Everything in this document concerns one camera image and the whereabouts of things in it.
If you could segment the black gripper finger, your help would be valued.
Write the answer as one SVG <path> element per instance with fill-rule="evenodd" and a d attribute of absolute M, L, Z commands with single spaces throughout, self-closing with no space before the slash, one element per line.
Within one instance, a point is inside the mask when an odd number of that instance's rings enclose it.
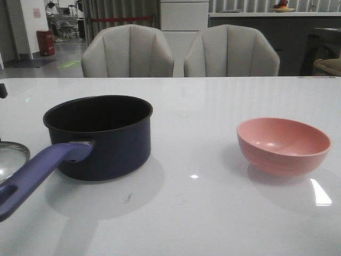
<path fill-rule="evenodd" d="M 0 98 L 5 99 L 7 97 L 7 89 L 4 83 L 0 83 Z"/>

